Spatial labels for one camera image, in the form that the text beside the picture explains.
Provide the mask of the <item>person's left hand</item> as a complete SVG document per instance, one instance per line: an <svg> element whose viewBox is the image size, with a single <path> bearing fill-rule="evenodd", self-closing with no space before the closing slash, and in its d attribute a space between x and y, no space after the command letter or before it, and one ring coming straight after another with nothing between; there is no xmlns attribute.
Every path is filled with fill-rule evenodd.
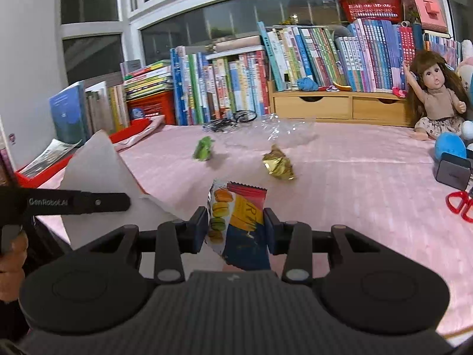
<svg viewBox="0 0 473 355"><path fill-rule="evenodd" d="M18 299L25 278L23 266L27 258L28 239L21 232L11 242L10 251L1 256L0 299L10 303Z"/></svg>

